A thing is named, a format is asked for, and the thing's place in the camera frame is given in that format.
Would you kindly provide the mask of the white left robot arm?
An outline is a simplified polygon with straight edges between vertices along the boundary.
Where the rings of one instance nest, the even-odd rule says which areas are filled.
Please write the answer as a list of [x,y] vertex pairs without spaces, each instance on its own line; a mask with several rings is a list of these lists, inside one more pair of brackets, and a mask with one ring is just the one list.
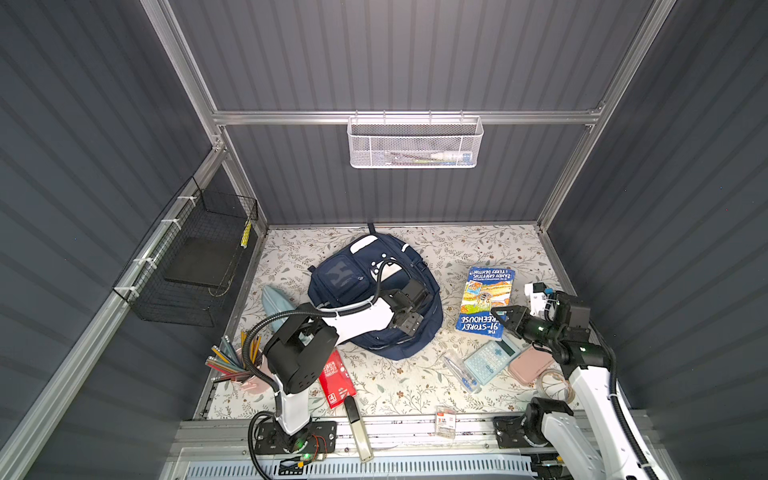
[[[275,410],[267,412],[276,429],[295,437],[308,429],[309,387],[319,378],[336,347],[361,335],[395,329],[415,335],[424,322],[423,313],[434,301],[425,280],[408,275],[401,288],[382,288],[378,271],[371,297],[336,308],[312,305],[278,312],[258,322],[241,346],[245,370],[265,382],[275,397]],[[276,320],[284,323],[262,348],[268,373],[251,358],[251,347],[261,330]]]

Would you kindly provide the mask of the navy blue student backpack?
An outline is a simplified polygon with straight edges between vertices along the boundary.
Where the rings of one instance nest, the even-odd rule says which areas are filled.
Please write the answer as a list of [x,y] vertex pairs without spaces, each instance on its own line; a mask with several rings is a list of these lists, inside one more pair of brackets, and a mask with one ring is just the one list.
[[390,360],[403,360],[424,349],[443,323],[440,286],[422,256],[403,240],[374,227],[317,266],[311,272],[308,295],[316,307],[343,308],[401,290],[415,280],[423,286],[414,312],[422,319],[411,334],[396,326],[371,330],[351,339],[369,352]]

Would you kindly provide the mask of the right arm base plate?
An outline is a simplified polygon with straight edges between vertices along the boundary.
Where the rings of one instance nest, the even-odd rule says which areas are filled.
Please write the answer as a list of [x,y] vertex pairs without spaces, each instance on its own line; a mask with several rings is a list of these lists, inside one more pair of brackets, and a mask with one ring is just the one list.
[[554,444],[547,440],[543,433],[546,415],[554,415],[554,412],[533,416],[494,417],[492,423],[498,447],[501,449],[553,447]]

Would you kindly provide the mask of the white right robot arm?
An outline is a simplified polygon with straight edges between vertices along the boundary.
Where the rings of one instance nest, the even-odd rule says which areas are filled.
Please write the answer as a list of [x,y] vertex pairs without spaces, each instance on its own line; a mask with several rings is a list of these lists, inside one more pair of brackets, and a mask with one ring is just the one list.
[[591,340],[590,306],[541,282],[527,285],[526,295],[528,306],[498,306],[491,313],[514,337],[552,356],[594,437],[585,436],[566,401],[534,397],[522,415],[494,418],[499,447],[552,447],[574,479],[667,478],[619,391],[615,353]]

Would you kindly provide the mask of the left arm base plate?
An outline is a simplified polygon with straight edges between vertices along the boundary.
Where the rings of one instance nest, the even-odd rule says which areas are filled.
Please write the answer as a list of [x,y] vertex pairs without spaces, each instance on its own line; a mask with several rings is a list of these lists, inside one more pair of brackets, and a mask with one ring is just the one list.
[[314,420],[297,433],[288,435],[275,421],[263,420],[255,427],[254,451],[258,455],[333,453],[337,427],[335,421]]

